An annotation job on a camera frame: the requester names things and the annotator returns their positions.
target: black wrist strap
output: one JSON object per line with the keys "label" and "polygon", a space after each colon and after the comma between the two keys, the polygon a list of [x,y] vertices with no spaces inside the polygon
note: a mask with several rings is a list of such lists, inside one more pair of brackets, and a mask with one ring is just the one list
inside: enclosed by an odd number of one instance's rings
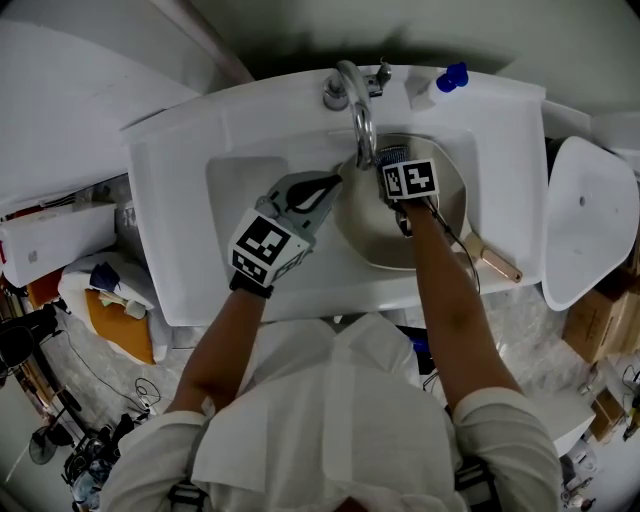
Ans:
{"label": "black wrist strap", "polygon": [[269,288],[265,288],[264,286],[260,286],[253,279],[248,276],[245,276],[242,272],[236,271],[231,279],[231,283],[229,283],[229,288],[232,290],[237,290],[238,288],[242,288],[243,290],[248,291],[249,293],[253,293],[258,297],[263,297],[268,299],[271,297],[273,293],[273,286],[269,286]]}

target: shirt sleeve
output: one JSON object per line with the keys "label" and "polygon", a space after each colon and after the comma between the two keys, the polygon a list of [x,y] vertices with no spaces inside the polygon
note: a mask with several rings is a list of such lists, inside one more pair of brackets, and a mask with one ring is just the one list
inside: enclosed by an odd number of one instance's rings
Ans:
{"label": "shirt sleeve", "polygon": [[103,512],[171,510],[169,491],[187,478],[187,460],[202,414],[176,411],[145,423],[119,443],[120,460],[102,492]]}
{"label": "shirt sleeve", "polygon": [[457,405],[453,423],[460,452],[483,459],[494,475],[502,510],[558,510],[560,462],[529,400],[482,389]]}

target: white bottle with blue cap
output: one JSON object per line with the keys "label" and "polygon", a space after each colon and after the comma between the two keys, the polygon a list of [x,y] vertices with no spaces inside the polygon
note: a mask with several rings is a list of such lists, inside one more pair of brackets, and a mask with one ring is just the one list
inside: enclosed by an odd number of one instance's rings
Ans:
{"label": "white bottle with blue cap", "polygon": [[467,65],[464,62],[452,64],[438,78],[418,90],[411,99],[411,110],[424,110],[447,101],[455,96],[454,91],[458,87],[464,87],[468,83]]}

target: chrome faucet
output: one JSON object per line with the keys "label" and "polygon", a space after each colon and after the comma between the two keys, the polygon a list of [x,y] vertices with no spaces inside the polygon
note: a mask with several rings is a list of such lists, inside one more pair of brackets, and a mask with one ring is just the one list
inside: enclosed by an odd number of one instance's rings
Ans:
{"label": "chrome faucet", "polygon": [[386,62],[381,61],[375,75],[363,76],[353,62],[341,60],[324,82],[322,96],[328,109],[338,111],[344,110],[347,105],[351,106],[358,144],[356,166],[362,170],[371,168],[376,162],[376,126],[370,98],[382,96],[389,80],[391,66]]}

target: forearm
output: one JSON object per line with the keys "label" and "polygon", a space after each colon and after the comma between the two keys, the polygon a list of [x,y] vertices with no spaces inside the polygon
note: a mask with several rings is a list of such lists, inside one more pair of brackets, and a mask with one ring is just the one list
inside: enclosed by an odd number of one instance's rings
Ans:
{"label": "forearm", "polygon": [[424,206],[408,206],[429,348],[453,409],[477,389],[519,391],[496,350],[474,284]]}
{"label": "forearm", "polygon": [[176,399],[167,412],[200,411],[208,396],[217,411],[236,397],[247,368],[265,299],[234,291],[211,324],[184,369]]}

